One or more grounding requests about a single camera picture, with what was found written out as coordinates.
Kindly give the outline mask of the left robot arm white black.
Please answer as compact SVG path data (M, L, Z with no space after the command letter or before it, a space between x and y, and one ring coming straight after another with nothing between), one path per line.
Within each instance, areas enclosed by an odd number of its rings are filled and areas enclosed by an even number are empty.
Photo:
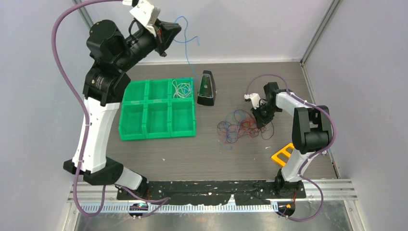
M136 33L124 37L111 20L95 23L86 45L94 60L85 77L84 115L79 144L74 157L63 164L64 170L78 173L91 185L120 185L136 199L147 195L147 179L107 157L106 148L113 119L130 83L127 71L152 51L166 55L175 36L181 31L177 23L157 20L158 37L139 26Z

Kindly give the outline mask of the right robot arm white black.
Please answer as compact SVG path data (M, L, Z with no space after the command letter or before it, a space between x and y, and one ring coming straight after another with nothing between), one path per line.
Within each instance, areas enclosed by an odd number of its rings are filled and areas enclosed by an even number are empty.
M273 183L274 193L284 198L300 190L302 174L315 155L332 141L332 125L328 117L330 111L325 105L307 103L292 91L279 89L277 82L266 84L264 92L265 98L261 98L257 93L244 96L253 106L251 112L258 128L270 123L276 112L285 111L293 118L294 149Z

